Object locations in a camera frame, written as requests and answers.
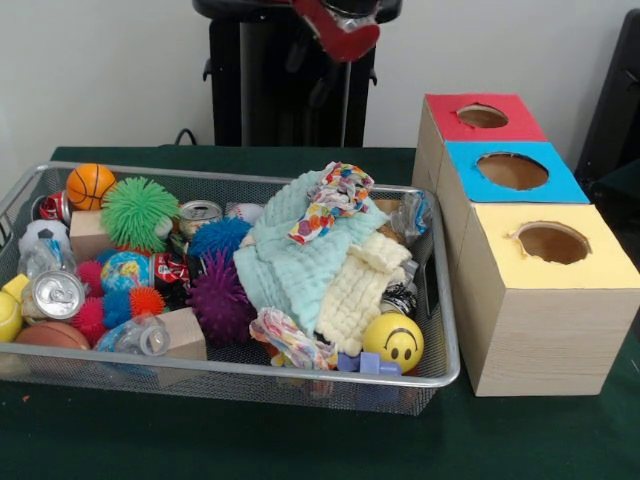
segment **metal basket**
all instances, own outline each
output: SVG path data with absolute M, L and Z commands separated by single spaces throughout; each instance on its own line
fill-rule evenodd
M 35 200 L 65 188 L 77 164 L 51 163 L 29 170 L 0 203 L 0 285 L 15 276 L 18 239 L 31 221 Z M 266 203 L 288 179 L 242 175 L 110 167 L 116 177 L 143 175 L 163 185 L 181 202 L 211 199 Z M 378 186 L 374 198 L 400 198 L 416 192 L 408 187 Z M 416 322 L 425 338 L 425 354 L 416 376 L 378 376 L 274 368 L 256 343 L 209 349 L 208 361 L 151 358 L 127 354 L 67 350 L 0 343 L 0 379 L 127 390 L 224 400 L 269 402 L 417 415 L 436 390 L 458 376 L 460 358 L 456 338 L 449 274 L 440 212 L 433 209 L 430 232 L 413 246 L 420 263 L 416 275 Z

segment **yellow box top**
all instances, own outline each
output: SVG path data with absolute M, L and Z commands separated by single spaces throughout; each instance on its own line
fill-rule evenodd
M 507 288 L 640 288 L 640 274 L 593 205 L 475 204 Z

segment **smiley face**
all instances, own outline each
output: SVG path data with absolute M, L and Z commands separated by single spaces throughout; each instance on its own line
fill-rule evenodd
M 416 323 L 399 313 L 376 318 L 364 333 L 365 352 L 379 353 L 383 362 L 395 362 L 402 373 L 415 367 L 424 352 L 424 337 Z

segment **washcloth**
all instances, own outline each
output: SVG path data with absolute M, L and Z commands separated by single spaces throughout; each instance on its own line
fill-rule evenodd
M 333 279 L 320 308 L 316 332 L 335 343 L 339 352 L 355 357 L 362 336 L 380 315 L 380 299 L 398 266 L 411 253 L 374 232 L 362 247 L 349 247 L 347 259 Z
M 287 314 L 263 308 L 249 324 L 253 338 L 276 347 L 297 368 L 332 370 L 338 364 L 335 345 L 307 337 Z
M 289 231 L 289 237 L 305 245 L 326 235 L 336 217 L 351 217 L 367 212 L 364 199 L 369 197 L 373 179 L 355 165 L 331 162 L 309 192 L 311 205 Z
M 234 253 L 240 283 L 256 310 L 281 310 L 309 337 L 349 245 L 364 244 L 387 221 L 386 214 L 367 198 L 367 213 L 337 218 L 327 235 L 307 245 L 292 242 L 287 233 L 307 210 L 307 193 L 320 175 L 308 172 L 283 187 L 269 200 L 248 240 Z

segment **circular hole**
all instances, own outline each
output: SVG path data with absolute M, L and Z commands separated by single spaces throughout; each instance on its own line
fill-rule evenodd
M 492 153 L 478 168 L 493 183 L 514 190 L 531 190 L 549 181 L 549 172 L 535 160 L 517 153 Z
M 517 234 L 524 250 L 545 262 L 570 265 L 587 257 L 589 242 L 572 228 L 556 223 L 525 225 Z
M 500 128 L 509 123 L 509 117 L 497 108 L 475 103 L 458 110 L 460 121 L 470 127 Z

